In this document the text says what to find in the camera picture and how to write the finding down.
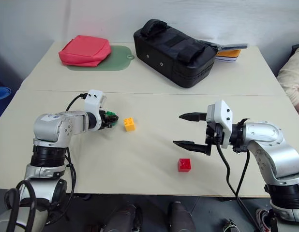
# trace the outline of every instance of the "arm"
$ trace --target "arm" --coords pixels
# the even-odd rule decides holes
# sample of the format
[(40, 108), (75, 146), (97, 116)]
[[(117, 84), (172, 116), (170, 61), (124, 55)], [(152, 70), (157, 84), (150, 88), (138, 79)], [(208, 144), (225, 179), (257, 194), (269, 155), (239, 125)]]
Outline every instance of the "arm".
[(295, 108), (299, 111), (299, 48), (282, 67), (277, 80)]

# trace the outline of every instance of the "silver robotic arm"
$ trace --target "silver robotic arm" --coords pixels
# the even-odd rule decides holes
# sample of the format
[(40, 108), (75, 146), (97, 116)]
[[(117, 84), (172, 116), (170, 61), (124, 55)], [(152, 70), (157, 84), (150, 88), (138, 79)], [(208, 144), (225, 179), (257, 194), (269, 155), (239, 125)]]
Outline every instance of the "silver robotic arm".
[(299, 154), (286, 141), (281, 128), (267, 121), (232, 124), (232, 111), (224, 101), (208, 106), (207, 113), (188, 113), (180, 118), (207, 122), (207, 145), (173, 141), (187, 150), (211, 153), (211, 146), (233, 146), (237, 153), (251, 151), (257, 161), (271, 206), (282, 219), (299, 222)]
[[(18, 215), (14, 223), (15, 231), (42, 231), (50, 211), (61, 207), (66, 195), (67, 182), (61, 177), (65, 173), (65, 155), (70, 139), (75, 134), (97, 131), (104, 127), (112, 127), (118, 116), (107, 115), (101, 110), (105, 96), (98, 90), (90, 90), (83, 95), (85, 111), (66, 111), (57, 114), (44, 114), (34, 123), (33, 155), (26, 167), (25, 181), (29, 182), (34, 191), (36, 207), (32, 228), (28, 230), (28, 214), (32, 208), (30, 191), (24, 185), (19, 188)], [(9, 221), (13, 209), (0, 216), (0, 231), (9, 231)]]

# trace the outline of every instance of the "red bag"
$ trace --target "red bag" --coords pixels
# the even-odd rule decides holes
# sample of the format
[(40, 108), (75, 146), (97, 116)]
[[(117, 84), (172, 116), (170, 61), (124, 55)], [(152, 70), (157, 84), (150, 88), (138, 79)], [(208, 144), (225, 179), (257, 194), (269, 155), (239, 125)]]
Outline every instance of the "red bag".
[(109, 41), (78, 35), (58, 54), (64, 65), (95, 67), (111, 53)]

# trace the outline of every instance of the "tabletop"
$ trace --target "tabletop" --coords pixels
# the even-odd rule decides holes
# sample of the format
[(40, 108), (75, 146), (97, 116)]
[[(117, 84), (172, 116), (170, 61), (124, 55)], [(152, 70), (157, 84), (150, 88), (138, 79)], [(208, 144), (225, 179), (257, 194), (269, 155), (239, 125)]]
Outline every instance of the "tabletop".
[(66, 43), (55, 42), (21, 90), (88, 91), (116, 93), (285, 95), (258, 47), (241, 51), (236, 62), (215, 61), (210, 74), (192, 88), (182, 88), (139, 60), (134, 43), (112, 43), (131, 49), (135, 59), (121, 71), (75, 71), (62, 65), (58, 52)]
[[(44, 113), (64, 111), (79, 92), (19, 90), (0, 118), (0, 188), (14, 187), (24, 176), (32, 155), (33, 124)], [(104, 109), (116, 112), (115, 127), (76, 135), (70, 150), (77, 171), (77, 193), (162, 194), (231, 197), (226, 168), (216, 151), (211, 156), (184, 150), (173, 140), (204, 144), (206, 123), (189, 122), (179, 115), (206, 112), (225, 100), (234, 123), (242, 118), (279, 125), (287, 142), (299, 152), (299, 116), (286, 96), (222, 96), (190, 94), (107, 93)], [(77, 100), (71, 110), (83, 110)], [(133, 117), (136, 130), (126, 132), (123, 119)], [(239, 181), (246, 155), (223, 149), (230, 163), (233, 186)], [(240, 196), (268, 197), (251, 155)], [(190, 158), (192, 169), (179, 173), (179, 158)], [(69, 171), (65, 179), (70, 181)]]

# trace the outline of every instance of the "black bag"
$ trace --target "black bag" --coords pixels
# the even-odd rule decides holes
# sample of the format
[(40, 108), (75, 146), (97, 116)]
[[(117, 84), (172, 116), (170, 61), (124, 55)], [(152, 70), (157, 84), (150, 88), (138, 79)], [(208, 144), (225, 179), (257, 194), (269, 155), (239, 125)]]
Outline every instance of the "black bag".
[(217, 50), (167, 25), (149, 20), (134, 33), (136, 55), (179, 86), (189, 88), (210, 72)]

